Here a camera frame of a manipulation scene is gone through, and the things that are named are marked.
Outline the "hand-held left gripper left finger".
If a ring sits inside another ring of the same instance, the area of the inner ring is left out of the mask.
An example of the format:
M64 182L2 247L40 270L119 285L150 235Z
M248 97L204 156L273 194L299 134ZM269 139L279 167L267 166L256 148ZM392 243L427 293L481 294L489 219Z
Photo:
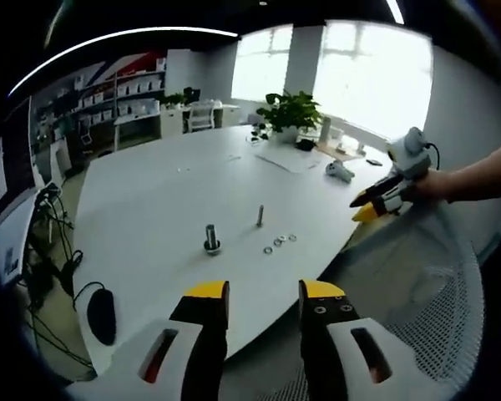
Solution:
M217 400L227 354L230 284L202 282L170 317L123 343L97 378L67 387L72 400Z

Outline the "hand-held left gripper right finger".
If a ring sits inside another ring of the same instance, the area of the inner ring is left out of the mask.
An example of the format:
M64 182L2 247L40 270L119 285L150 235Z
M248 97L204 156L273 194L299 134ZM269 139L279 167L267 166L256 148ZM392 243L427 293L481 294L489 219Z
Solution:
M298 305L309 399L438 399L438 383L418 368L415 352L360 317L341 288L300 280Z

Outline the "person's right hand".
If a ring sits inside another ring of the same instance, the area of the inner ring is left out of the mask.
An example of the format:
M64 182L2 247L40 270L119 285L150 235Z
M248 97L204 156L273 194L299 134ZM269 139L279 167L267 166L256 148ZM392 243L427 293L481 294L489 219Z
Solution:
M443 201L448 197L449 174L439 170L429 170L415 180L404 192L407 201Z

